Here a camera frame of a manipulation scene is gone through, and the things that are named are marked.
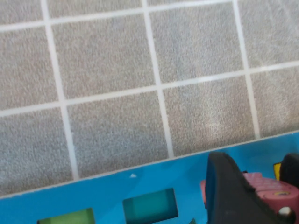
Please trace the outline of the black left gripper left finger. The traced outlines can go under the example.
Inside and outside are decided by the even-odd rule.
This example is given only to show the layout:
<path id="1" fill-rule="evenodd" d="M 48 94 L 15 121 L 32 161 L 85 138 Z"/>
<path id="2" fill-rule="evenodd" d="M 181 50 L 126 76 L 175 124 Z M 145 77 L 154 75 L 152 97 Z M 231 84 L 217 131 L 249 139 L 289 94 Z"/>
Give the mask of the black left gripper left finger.
<path id="1" fill-rule="evenodd" d="M 205 179 L 205 208 L 209 224 L 293 224 L 295 186 L 242 172 L 227 153 L 211 153 Z"/>

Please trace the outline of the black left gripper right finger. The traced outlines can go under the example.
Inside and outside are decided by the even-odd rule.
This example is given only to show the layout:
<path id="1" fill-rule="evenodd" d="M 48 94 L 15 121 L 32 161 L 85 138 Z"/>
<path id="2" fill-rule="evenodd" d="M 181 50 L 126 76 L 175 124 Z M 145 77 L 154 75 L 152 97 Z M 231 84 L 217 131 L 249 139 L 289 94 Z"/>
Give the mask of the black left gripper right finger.
<path id="1" fill-rule="evenodd" d="M 280 167 L 280 181 L 299 188 L 299 154 L 287 154 Z"/>

